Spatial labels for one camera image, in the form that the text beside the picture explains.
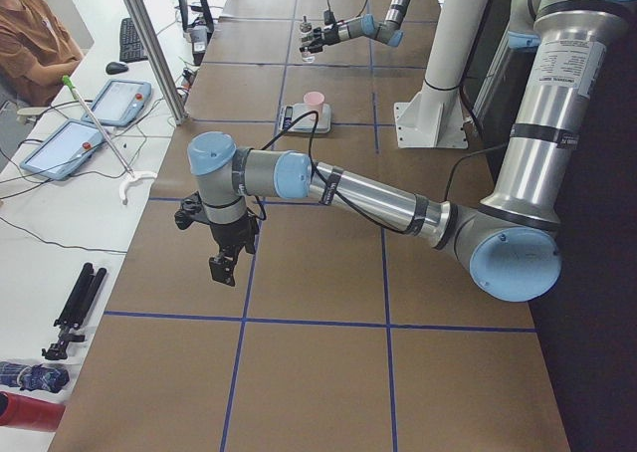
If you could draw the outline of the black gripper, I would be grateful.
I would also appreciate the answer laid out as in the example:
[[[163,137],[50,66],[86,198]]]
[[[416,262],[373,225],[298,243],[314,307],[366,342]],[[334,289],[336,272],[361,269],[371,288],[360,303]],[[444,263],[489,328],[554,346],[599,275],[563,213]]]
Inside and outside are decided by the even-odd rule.
[[[300,46],[302,55],[314,55],[323,51],[323,46],[331,46],[340,42],[338,25],[330,24],[323,28],[316,27],[310,31],[301,31],[301,39],[321,39],[321,44],[310,44]]]
[[[232,223],[211,223],[210,229],[219,246],[218,254],[209,258],[211,277],[215,282],[235,287],[234,271],[239,253],[243,249],[252,255],[256,253],[256,237],[260,232],[258,217],[246,212]]]

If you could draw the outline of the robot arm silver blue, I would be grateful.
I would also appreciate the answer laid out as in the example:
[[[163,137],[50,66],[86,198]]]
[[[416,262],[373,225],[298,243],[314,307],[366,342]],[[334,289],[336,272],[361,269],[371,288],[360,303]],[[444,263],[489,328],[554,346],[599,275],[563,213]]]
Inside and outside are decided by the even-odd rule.
[[[232,285],[259,231],[248,196],[311,197],[348,207],[454,256],[474,282],[503,301],[524,302],[556,282],[561,258],[553,205],[607,47],[628,27],[636,0],[512,0],[508,41],[534,60],[493,193],[477,208],[424,196],[316,162],[308,153],[238,146],[222,132],[189,143],[198,189],[175,223],[209,226],[219,251],[212,278]]]
[[[326,0],[322,27],[314,27],[307,17],[304,17],[300,24],[299,51],[302,60],[311,63],[315,59],[315,54],[322,52],[324,47],[361,37],[389,47],[397,47],[404,35],[401,25],[410,1],[391,0],[385,19],[377,22],[365,11],[368,0],[364,1],[358,14],[348,20],[337,20],[329,0]]]

